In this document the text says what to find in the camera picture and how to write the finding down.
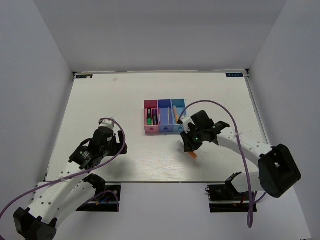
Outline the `orange pink highlighter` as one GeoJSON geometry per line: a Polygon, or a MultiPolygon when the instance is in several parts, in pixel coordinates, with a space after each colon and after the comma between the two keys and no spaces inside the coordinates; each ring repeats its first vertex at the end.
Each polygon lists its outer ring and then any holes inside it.
{"type": "Polygon", "coordinates": [[[176,122],[176,124],[178,124],[178,121],[179,121],[179,114],[178,114],[177,107],[176,107],[175,105],[173,105],[173,106],[172,106],[172,110],[173,110],[173,114],[174,114],[175,122],[176,122]]]}

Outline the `purple black highlighter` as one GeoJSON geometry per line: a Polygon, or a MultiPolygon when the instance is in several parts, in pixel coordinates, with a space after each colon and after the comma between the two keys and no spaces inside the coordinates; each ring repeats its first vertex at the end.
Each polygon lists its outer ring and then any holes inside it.
{"type": "Polygon", "coordinates": [[[158,110],[156,108],[152,109],[152,124],[158,125],[158,110]]]}

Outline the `green black highlighter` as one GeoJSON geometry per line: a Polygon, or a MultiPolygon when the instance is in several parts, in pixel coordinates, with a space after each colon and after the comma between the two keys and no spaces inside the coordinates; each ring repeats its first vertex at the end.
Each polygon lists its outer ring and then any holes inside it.
{"type": "Polygon", "coordinates": [[[146,112],[146,124],[151,126],[153,124],[153,117],[152,117],[152,109],[148,108],[146,112]]]}

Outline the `grey orange marker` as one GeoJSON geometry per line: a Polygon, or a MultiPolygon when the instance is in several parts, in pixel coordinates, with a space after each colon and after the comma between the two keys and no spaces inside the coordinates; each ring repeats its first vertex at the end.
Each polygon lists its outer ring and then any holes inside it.
{"type": "Polygon", "coordinates": [[[178,141],[178,146],[179,146],[179,150],[183,153],[183,154],[188,154],[191,158],[196,159],[198,157],[198,155],[194,152],[185,152],[184,151],[184,144],[181,141],[178,141]]]}

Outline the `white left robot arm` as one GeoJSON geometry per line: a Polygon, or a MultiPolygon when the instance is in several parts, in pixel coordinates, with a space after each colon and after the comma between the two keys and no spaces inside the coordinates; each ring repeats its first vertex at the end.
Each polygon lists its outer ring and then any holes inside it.
{"type": "Polygon", "coordinates": [[[110,192],[106,181],[93,171],[101,167],[104,158],[114,160],[127,149],[123,131],[114,133],[111,127],[99,127],[71,154],[58,179],[43,185],[45,192],[28,207],[14,212],[17,233],[26,240],[52,240],[70,214],[110,192]]]}

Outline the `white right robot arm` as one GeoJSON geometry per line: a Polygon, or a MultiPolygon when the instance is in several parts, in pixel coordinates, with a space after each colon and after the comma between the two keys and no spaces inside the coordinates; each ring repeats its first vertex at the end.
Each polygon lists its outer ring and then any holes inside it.
{"type": "Polygon", "coordinates": [[[245,135],[237,134],[229,124],[219,121],[208,124],[183,124],[184,151],[194,152],[204,142],[229,149],[253,163],[258,170],[236,172],[225,182],[226,195],[236,200],[245,192],[264,191],[273,198],[280,198],[295,185],[302,175],[290,150],[283,144],[271,146],[259,143],[245,135]]]}

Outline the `yellow slim highlighter pen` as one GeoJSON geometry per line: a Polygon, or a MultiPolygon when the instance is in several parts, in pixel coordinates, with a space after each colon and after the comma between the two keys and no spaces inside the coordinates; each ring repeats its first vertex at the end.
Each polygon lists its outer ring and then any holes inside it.
{"type": "Polygon", "coordinates": [[[167,124],[170,125],[171,122],[171,109],[170,107],[167,108],[167,124]]]}

